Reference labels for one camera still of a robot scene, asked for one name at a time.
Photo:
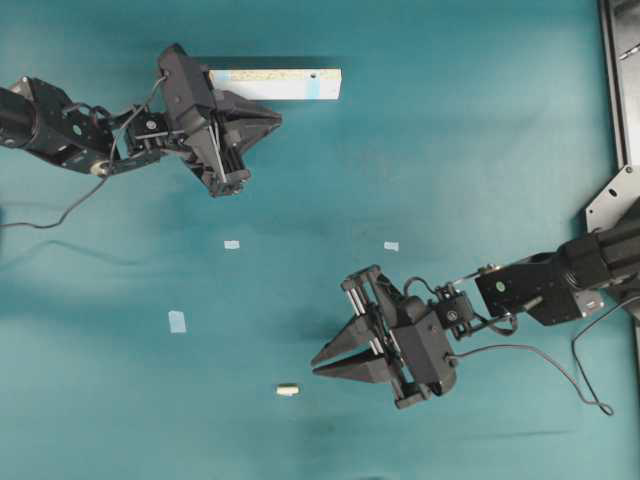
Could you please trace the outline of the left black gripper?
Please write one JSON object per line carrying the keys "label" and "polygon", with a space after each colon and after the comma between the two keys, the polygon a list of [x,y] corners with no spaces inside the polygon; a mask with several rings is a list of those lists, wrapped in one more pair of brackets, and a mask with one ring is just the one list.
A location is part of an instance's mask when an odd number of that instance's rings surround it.
{"label": "left black gripper", "polygon": [[250,178],[243,154],[279,128],[282,116],[228,90],[213,96],[210,124],[191,135],[171,124],[167,110],[140,113],[127,127],[129,159],[148,164],[175,154],[211,196],[241,192]]}

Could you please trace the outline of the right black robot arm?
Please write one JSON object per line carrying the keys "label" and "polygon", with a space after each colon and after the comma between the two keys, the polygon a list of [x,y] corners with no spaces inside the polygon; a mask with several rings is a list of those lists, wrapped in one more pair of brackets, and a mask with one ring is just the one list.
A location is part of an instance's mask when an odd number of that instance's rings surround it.
{"label": "right black robot arm", "polygon": [[345,278],[342,290],[354,315],[312,359],[319,376],[387,383],[395,405],[407,408],[448,393],[460,358],[449,343],[488,328],[509,337],[525,313],[544,326],[584,318],[602,305],[600,290],[639,300],[639,204],[632,203],[609,229],[598,229],[504,267],[472,274],[488,318],[475,312],[466,293],[448,282],[423,301],[397,289],[371,265]]}

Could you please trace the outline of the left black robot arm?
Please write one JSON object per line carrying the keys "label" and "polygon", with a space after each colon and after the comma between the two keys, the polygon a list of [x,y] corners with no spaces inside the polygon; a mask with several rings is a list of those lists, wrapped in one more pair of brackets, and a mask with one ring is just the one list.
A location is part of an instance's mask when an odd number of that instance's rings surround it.
{"label": "left black robot arm", "polygon": [[114,115],[24,77],[1,91],[1,144],[102,178],[177,155],[211,196],[234,195],[250,178],[243,153],[277,129],[282,117],[229,91],[215,90],[214,98],[204,125],[185,131],[168,112],[135,105]]}

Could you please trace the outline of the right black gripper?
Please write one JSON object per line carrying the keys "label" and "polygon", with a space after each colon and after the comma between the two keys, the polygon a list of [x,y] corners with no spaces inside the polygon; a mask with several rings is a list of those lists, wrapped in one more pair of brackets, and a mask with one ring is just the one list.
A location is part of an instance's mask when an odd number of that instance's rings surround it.
{"label": "right black gripper", "polygon": [[[341,288],[357,314],[311,360],[314,375],[387,383],[398,409],[452,390],[456,362],[431,307],[400,292],[377,265],[349,275]],[[366,351],[321,366],[366,345],[370,346]]]}

